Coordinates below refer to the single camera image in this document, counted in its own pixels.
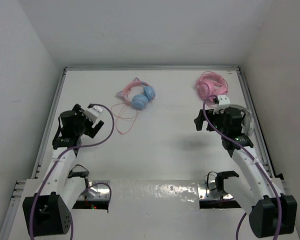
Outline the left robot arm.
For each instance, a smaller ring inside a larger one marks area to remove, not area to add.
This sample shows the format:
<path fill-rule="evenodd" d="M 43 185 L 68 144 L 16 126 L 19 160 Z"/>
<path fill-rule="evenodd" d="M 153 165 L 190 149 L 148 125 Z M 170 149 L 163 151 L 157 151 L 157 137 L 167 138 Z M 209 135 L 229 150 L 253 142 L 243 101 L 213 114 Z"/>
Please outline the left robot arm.
<path fill-rule="evenodd" d="M 84 175 L 72 173 L 71 168 L 82 147 L 81 137 L 94 138 L 104 125 L 98 119 L 104 108 L 90 104 L 83 109 L 75 104 L 59 115 L 50 164 L 33 196 L 22 203 L 30 239 L 65 235 L 71 230 L 71 209 L 87 186 Z"/>

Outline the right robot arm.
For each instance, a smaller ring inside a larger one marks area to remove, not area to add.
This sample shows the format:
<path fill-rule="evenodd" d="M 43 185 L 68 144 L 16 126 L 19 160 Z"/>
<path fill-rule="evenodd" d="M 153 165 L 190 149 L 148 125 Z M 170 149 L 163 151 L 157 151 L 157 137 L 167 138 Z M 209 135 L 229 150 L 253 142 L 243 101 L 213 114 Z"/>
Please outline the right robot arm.
<path fill-rule="evenodd" d="M 222 109 L 200 109 L 194 119 L 197 131 L 207 122 L 207 131 L 221 136 L 223 148 L 239 166 L 247 183 L 234 170 L 216 174 L 218 192 L 234 197 L 244 209 L 253 234 L 257 238 L 292 234 L 295 229 L 297 201 L 281 191 L 267 174 L 257 157 L 248 129 L 253 118 L 248 109 L 229 105 Z"/>

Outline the blue pink cat-ear headphones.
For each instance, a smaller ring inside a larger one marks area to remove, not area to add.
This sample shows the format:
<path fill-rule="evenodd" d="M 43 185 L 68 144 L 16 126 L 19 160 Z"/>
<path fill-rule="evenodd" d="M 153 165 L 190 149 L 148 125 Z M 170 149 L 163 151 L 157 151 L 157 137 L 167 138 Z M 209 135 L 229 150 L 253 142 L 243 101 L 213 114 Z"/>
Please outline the blue pink cat-ear headphones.
<path fill-rule="evenodd" d="M 129 94 L 133 88 L 141 87 L 143 93 L 135 95 L 132 99 L 129 98 Z M 110 110 L 113 116 L 115 117 L 114 127 L 120 135 L 125 135 L 131 131 L 133 128 L 139 113 L 146 108 L 146 106 L 153 102 L 156 98 L 155 88 L 149 85 L 147 82 L 140 80 L 138 77 L 135 77 L 133 81 L 127 84 L 121 91 L 116 94 L 116 97 L 121 98 L 121 103 L 114 104 Z M 128 109 L 128 107 L 135 109 L 135 115 L 132 117 L 123 117 L 123 114 Z M 131 126 L 127 131 L 120 131 L 118 128 L 118 121 L 123 120 L 126 122 L 131 122 Z"/>

